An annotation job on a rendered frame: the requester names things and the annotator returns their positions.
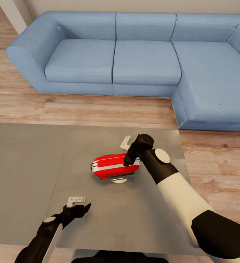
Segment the radio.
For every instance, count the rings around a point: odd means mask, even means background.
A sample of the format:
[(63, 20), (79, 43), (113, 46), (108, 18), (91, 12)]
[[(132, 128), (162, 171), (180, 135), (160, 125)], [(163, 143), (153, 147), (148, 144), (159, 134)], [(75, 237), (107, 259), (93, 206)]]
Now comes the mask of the radio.
[(124, 158), (127, 153), (117, 155), (105, 155), (98, 157), (91, 164), (91, 171), (100, 177), (100, 180), (119, 176), (133, 175), (139, 169), (141, 159), (136, 158), (133, 165), (124, 166)]

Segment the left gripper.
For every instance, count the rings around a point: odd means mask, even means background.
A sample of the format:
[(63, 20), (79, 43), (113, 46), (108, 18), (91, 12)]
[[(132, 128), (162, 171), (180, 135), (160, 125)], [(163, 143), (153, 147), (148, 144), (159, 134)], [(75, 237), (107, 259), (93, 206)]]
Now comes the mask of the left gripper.
[[(87, 213), (91, 207), (91, 203), (84, 205), (76, 205), (75, 207), (63, 207), (63, 212), (67, 212), (70, 216), (70, 222), (72, 222), (75, 218), (82, 218), (85, 213)], [(70, 223), (69, 222), (69, 223)]]

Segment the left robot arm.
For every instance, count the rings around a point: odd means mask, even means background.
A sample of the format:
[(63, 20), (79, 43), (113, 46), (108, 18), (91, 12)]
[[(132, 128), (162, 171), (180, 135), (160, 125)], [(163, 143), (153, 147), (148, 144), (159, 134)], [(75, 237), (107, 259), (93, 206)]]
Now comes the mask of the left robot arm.
[(36, 237), (21, 250), (14, 263), (48, 263), (62, 230), (75, 218), (82, 218), (91, 207), (91, 203), (86, 206), (75, 203), (86, 201), (86, 197), (69, 197), (61, 214), (43, 220)]

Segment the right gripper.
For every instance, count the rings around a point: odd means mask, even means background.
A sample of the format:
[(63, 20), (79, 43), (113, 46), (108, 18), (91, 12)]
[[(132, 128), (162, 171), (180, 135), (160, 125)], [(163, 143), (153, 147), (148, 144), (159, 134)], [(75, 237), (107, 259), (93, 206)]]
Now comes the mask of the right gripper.
[(126, 156), (125, 156), (125, 158), (124, 158), (124, 166), (126, 166), (126, 167), (129, 167), (129, 165), (133, 165), (134, 164), (134, 162), (135, 162), (135, 160), (136, 160), (136, 158), (138, 158), (138, 156), (135, 156), (133, 153), (132, 153), (132, 151), (131, 151), (131, 146), (130, 146), (130, 148), (129, 148), (129, 150), (127, 151), (127, 154), (126, 154)]

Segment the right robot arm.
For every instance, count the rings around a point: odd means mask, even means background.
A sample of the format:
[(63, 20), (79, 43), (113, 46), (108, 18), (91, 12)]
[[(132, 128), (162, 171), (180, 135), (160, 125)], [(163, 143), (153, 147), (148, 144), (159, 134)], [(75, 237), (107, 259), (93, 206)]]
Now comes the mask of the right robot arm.
[(126, 136), (121, 150), (124, 166), (140, 158), (159, 188), (176, 226), (194, 248), (201, 248), (214, 263), (240, 263), (240, 224), (219, 215), (170, 162), (167, 152), (153, 148), (148, 134), (138, 134), (129, 146)]

